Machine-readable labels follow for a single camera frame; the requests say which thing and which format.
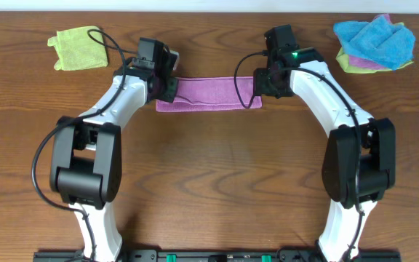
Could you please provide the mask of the purple microfiber cloth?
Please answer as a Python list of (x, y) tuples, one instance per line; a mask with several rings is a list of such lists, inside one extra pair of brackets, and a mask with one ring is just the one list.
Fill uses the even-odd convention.
[(236, 94), (233, 77), (178, 78), (172, 103), (156, 101), (162, 113), (232, 111), (244, 109)]

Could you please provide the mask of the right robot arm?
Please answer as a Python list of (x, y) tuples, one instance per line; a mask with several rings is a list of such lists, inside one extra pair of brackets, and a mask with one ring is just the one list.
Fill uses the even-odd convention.
[(255, 95), (297, 95), (327, 135), (322, 183), (327, 222), (312, 250), (279, 250), (280, 261), (400, 261), (397, 251), (359, 249), (365, 223), (396, 181), (396, 130), (375, 119), (335, 81), (313, 47), (300, 48), (290, 25), (264, 34), (267, 58), (254, 72)]

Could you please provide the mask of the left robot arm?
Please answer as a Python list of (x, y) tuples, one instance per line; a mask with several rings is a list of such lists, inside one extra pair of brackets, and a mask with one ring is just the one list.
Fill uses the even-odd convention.
[(83, 258), (116, 261), (122, 237), (113, 201), (122, 177), (121, 134), (152, 100), (172, 102), (177, 92), (178, 52), (141, 38), (134, 57), (115, 71), (111, 86), (78, 117), (64, 116), (54, 136), (49, 184), (75, 213), (84, 239)]

